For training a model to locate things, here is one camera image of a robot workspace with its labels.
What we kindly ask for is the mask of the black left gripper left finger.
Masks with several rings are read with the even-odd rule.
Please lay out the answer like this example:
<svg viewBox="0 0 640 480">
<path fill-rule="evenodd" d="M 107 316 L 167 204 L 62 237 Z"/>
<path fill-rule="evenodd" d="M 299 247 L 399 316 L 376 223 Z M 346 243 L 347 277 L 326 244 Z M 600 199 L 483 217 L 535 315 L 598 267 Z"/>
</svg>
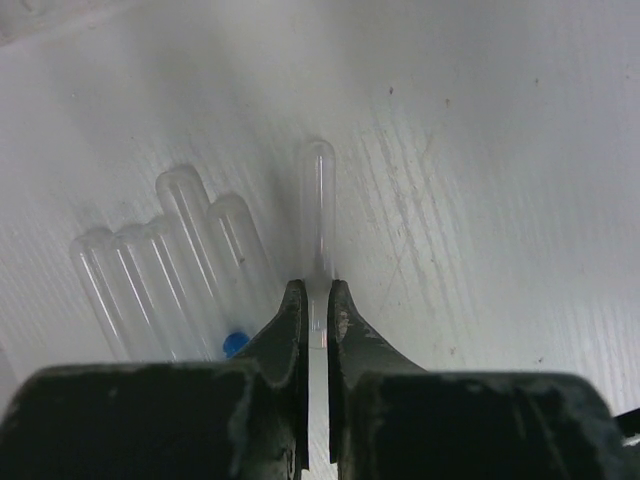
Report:
<svg viewBox="0 0 640 480">
<path fill-rule="evenodd" d="M 1 421 L 5 479 L 297 479 L 309 467 L 308 297 L 233 358 L 37 371 Z"/>
</svg>

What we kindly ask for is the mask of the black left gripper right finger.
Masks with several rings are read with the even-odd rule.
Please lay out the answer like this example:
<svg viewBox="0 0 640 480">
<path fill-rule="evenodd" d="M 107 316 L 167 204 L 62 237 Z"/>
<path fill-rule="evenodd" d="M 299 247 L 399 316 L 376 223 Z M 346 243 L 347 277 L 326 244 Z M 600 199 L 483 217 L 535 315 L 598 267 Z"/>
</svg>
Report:
<svg viewBox="0 0 640 480">
<path fill-rule="evenodd" d="M 586 380 L 551 372 L 428 371 L 328 300 L 329 448 L 342 479 L 621 479 L 625 450 Z"/>
</svg>

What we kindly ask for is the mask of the clear test tube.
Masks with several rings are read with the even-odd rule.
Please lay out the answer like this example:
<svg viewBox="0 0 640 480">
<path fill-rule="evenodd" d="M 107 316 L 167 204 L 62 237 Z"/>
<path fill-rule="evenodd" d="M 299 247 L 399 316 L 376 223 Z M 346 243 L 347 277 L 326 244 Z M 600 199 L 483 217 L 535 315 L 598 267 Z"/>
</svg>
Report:
<svg viewBox="0 0 640 480">
<path fill-rule="evenodd" d="M 301 146 L 299 176 L 299 276 L 304 280 L 309 309 L 309 341 L 313 349 L 327 346 L 327 309 L 335 278 L 336 155 L 332 145 L 313 139 Z"/>
</svg>

